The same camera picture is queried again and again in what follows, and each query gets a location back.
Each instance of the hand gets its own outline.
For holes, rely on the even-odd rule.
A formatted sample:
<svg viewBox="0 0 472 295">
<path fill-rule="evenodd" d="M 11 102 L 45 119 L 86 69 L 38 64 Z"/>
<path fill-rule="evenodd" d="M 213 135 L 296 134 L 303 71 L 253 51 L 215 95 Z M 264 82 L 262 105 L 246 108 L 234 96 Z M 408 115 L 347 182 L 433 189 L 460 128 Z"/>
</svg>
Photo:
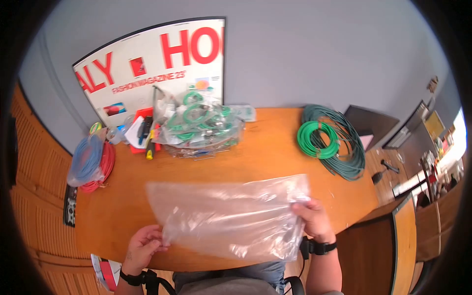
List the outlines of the hand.
<svg viewBox="0 0 472 295">
<path fill-rule="evenodd" d="M 143 227 L 129 241 L 128 252 L 121 270 L 125 275 L 137 276 L 149 265 L 154 253 L 167 251 L 169 246 L 162 245 L 159 225 Z"/>
<path fill-rule="evenodd" d="M 329 217 L 320 200 L 311 199 L 304 206 L 293 204 L 292 211 L 305 220 L 305 232 L 316 242 L 332 244 L 336 241 Z"/>
</svg>

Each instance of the framed picture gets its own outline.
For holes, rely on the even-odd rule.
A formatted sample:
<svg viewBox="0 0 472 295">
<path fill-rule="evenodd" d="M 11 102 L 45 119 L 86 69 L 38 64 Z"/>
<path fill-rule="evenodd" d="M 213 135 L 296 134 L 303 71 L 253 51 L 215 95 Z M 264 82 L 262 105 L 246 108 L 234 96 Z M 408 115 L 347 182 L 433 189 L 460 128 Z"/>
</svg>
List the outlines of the framed picture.
<svg viewBox="0 0 472 295">
<path fill-rule="evenodd" d="M 154 25 L 117 38 L 72 68 L 106 126 L 122 125 L 152 106 L 152 85 L 182 98 L 210 87 L 223 103 L 226 17 L 198 17 Z"/>
</svg>

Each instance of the jeans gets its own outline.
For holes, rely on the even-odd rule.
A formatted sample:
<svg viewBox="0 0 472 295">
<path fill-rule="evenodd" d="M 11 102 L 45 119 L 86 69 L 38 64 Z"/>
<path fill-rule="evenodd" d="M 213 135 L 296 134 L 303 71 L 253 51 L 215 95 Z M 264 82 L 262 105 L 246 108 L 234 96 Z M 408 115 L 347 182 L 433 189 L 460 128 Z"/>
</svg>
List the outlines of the jeans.
<svg viewBox="0 0 472 295">
<path fill-rule="evenodd" d="M 178 294 L 182 286 L 210 278 L 255 278 L 268 282 L 279 293 L 283 294 L 285 262 L 271 261 L 229 270 L 174 272 L 172 280 Z"/>
</svg>

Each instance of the wooden table top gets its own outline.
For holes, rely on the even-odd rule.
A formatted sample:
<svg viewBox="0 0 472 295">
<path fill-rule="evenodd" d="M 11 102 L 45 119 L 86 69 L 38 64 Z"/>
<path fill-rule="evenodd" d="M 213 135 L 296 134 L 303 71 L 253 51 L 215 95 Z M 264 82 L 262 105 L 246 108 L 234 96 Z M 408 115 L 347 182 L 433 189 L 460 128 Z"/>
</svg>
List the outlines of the wooden table top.
<svg viewBox="0 0 472 295">
<path fill-rule="evenodd" d="M 168 182 L 249 182 L 306 173 L 311 197 L 323 201 L 336 233 L 351 226 L 378 205 L 367 173 L 353 182 L 329 173 L 318 159 L 303 154 L 296 143 L 302 109 L 257 109 L 257 122 L 247 123 L 243 141 L 213 159 L 172 158 L 164 150 L 153 160 L 116 145 L 115 166 L 108 186 L 91 194 L 79 190 L 76 244 L 79 250 L 122 262 L 128 241 L 141 227 L 155 224 L 144 184 Z M 152 269 L 220 270 L 254 264 L 192 252 L 172 245 L 154 255 Z"/>
</svg>

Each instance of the watch strap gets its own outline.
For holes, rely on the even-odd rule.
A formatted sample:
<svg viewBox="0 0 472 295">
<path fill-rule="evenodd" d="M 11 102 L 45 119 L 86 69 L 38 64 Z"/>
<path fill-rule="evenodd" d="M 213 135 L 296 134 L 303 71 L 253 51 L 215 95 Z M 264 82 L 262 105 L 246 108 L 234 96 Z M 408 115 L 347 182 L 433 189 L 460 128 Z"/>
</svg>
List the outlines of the watch strap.
<svg viewBox="0 0 472 295">
<path fill-rule="evenodd" d="M 119 270 L 119 276 L 123 280 L 125 280 L 128 283 L 128 285 L 135 286 L 135 287 L 139 286 L 140 284 L 144 282 L 145 275 L 146 275 L 145 271 L 142 271 L 141 274 L 137 276 L 132 276 L 132 275 L 125 275 L 121 270 Z"/>
<path fill-rule="evenodd" d="M 308 253 L 315 255 L 326 255 L 330 251 L 333 251 L 337 248 L 337 243 L 332 244 L 328 243 L 318 243 L 313 239 L 308 239 L 307 236 L 304 236 L 303 239 L 308 242 Z"/>
</svg>

